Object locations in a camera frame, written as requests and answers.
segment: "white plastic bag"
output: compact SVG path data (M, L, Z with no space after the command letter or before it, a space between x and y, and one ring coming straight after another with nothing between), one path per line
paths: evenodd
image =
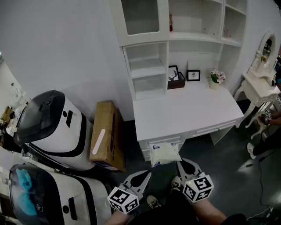
M168 164L173 161L181 161L179 146L175 143L149 144L151 166Z

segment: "sneaker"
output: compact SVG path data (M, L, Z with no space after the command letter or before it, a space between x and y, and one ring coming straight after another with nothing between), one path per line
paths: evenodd
M154 209L154 208L157 208L157 207L160 207L160 206L161 206L161 205L158 203L157 198L155 198L155 197L152 196L152 195L149 195L149 196L146 198L146 202L148 203L148 205L150 206L151 209Z
M174 177L172 180L172 190L178 190L180 188L180 178L179 177Z
M252 145L250 142L247 144L247 150L248 150L252 160L254 160L256 158L256 156L253 154L254 147L255 146Z

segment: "person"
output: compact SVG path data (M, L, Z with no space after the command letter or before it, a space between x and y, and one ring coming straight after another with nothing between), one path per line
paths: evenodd
M150 224L187 224L187 225L246 225L246 218L237 214L227 218L221 211L215 208L207 199L190 205L185 195L180 191L180 178L172 180L172 190L166 200L165 206L161 206L154 196L147 197L147 203L152 210L136 216L129 225ZM129 215L116 211L106 225L125 225Z
M278 71L275 75L275 80L277 87L281 91L281 71ZM272 124L272 125L277 125L281 126L281 112L273 113L271 115L271 120L268 122L264 122L264 120L259 117L259 120L263 122L265 125ZM247 144L247 150L248 153L250 154L251 159L255 159L256 156L280 147L280 142L279 142L279 137L281 137L281 127L278 128L272 135L270 135L268 138L265 139L265 141L261 141L260 144L258 144L256 147L252 143Z

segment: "black pants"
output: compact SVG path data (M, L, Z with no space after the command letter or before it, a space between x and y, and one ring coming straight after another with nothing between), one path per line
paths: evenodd
M168 196L166 205L149 210L136 216L129 225L148 225L148 224L182 224L184 220L186 224L197 225L196 214L193 207L186 200L183 193L172 190Z
M281 138L281 128L278 128L278 130L275 131L275 133L269 136L267 139L265 139L264 142L261 141L261 143L254 148L253 154L257 156L268 150L281 147L281 141L279 140L279 138Z

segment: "blue object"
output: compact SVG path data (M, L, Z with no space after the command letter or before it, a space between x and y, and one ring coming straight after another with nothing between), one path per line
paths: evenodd
M37 212L34 204L29 198L28 193L22 193L18 198L18 205L22 209L22 211L28 216L36 216Z
M28 171L25 169L22 169L22 170L16 169L16 173L18 176L20 186L26 192L28 192L32 188L32 182L31 182L31 178L30 178Z

